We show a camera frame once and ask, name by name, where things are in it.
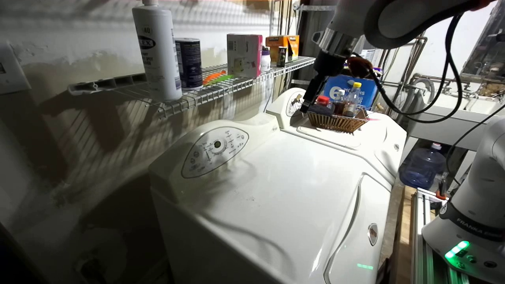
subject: black cable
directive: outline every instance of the black cable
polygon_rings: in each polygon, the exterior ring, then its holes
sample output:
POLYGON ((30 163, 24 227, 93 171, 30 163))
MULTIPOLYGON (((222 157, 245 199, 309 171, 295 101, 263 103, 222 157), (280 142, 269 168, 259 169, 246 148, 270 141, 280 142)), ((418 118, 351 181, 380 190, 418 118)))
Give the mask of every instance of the black cable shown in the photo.
MULTIPOLYGON (((413 120, 413 121, 416 121, 416 122, 419 122, 419 123, 438 123, 438 122, 441 122, 441 121, 444 121, 444 120, 450 118, 454 113, 456 113, 459 110, 461 102, 463 100, 463 87, 462 87, 462 84, 461 84, 460 76, 458 74, 458 70, 456 68, 456 65, 454 64, 454 60, 452 59, 450 48, 451 48, 451 43, 452 43, 452 36, 454 35, 454 31, 456 29, 456 26, 457 26, 460 18, 461 18, 461 15, 457 15, 457 16, 454 16, 452 18, 452 21, 449 24, 449 28, 447 29, 447 34, 446 34, 446 37, 445 37, 446 63, 449 63, 449 65, 451 66, 451 70, 454 73, 454 78, 455 78, 456 84, 458 86, 458 102, 456 103, 456 106, 454 107, 454 109, 449 114, 447 114, 446 116, 444 116, 442 118, 439 118, 439 119, 435 119, 435 120, 420 120, 420 119, 416 119, 416 118, 410 117, 410 115, 419 114, 419 113, 425 111, 426 109, 428 109, 428 107, 426 107, 422 111, 417 111, 417 112, 413 112, 413 113, 402 112, 400 109, 398 109, 394 105, 394 103, 386 95, 386 91, 384 90, 384 88, 380 84, 380 81, 377 78, 377 76, 375 75, 375 73, 373 72, 373 70, 369 70, 370 74, 372 75, 372 78, 374 79, 375 84, 379 88, 379 92, 381 93, 382 98, 386 102, 386 105, 389 108, 391 108, 394 112, 397 112, 397 113, 399 113, 401 115, 405 115, 410 120, 413 120)), ((440 82, 439 92, 437 92, 437 95, 436 95, 435 99, 430 103, 429 107, 433 106, 435 104, 435 102, 436 102, 436 99, 438 99, 438 97, 439 97, 439 95, 441 93, 441 88, 443 87, 443 84, 444 84, 444 81, 445 81, 445 75, 446 75, 446 73, 447 73, 447 64, 446 64, 446 66, 444 68, 444 73, 442 74, 443 81, 440 82)))
POLYGON ((456 148, 456 145, 461 142, 461 140, 463 140, 470 132, 472 132, 473 130, 475 130, 475 128, 479 127, 480 125, 482 125, 484 122, 486 122, 488 119, 490 119, 491 117, 495 116, 499 111, 501 111, 503 108, 505 108, 505 104, 501 107, 499 107, 496 111, 494 111, 492 114, 488 115, 486 118, 484 118, 481 122, 475 124, 472 128, 470 128, 467 132, 465 132, 465 134, 463 134, 458 140, 456 140, 456 143, 452 144, 452 146, 449 148, 449 151, 447 152, 447 159, 445 160, 445 166, 447 167, 447 172, 449 173, 449 175, 451 175, 453 178, 454 178, 454 181, 459 185, 461 186, 461 183, 456 180, 456 176, 450 171, 450 168, 449 168, 449 158, 450 158, 450 155, 451 155, 451 152, 454 151, 454 149, 456 148))

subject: white washing machine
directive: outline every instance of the white washing machine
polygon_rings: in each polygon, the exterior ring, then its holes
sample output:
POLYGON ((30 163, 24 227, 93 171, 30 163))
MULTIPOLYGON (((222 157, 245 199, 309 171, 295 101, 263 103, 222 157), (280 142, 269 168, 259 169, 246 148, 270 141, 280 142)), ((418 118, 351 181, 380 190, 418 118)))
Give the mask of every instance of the white washing machine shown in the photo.
POLYGON ((267 113, 277 117, 281 130, 359 156, 393 185, 407 138, 405 130, 380 113, 369 113, 370 121, 353 134, 315 128, 298 111, 304 94, 304 89, 291 88, 268 107, 267 113))
POLYGON ((360 155, 261 113, 198 127, 149 174, 177 284, 375 283, 392 185, 360 155))

